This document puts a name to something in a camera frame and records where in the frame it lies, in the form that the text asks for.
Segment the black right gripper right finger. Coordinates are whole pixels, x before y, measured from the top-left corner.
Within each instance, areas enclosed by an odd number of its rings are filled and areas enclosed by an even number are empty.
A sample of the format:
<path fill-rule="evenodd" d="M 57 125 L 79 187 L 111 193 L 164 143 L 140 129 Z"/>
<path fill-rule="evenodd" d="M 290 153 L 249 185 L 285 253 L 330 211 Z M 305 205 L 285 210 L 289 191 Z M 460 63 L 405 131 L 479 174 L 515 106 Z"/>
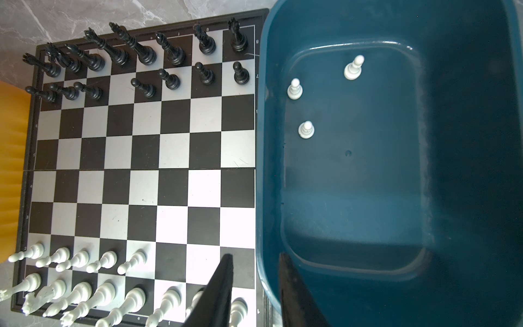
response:
<path fill-rule="evenodd" d="M 329 326 L 287 253 L 279 255 L 283 326 Z"/>

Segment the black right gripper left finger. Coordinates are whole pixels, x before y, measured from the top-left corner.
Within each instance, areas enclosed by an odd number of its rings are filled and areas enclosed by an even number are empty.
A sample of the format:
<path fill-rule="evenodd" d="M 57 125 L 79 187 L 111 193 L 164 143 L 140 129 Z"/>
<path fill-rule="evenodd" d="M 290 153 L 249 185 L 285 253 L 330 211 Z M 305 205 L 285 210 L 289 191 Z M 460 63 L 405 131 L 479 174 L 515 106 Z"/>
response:
<path fill-rule="evenodd" d="M 233 255 L 226 254 L 183 326 L 229 326 L 233 279 Z"/>

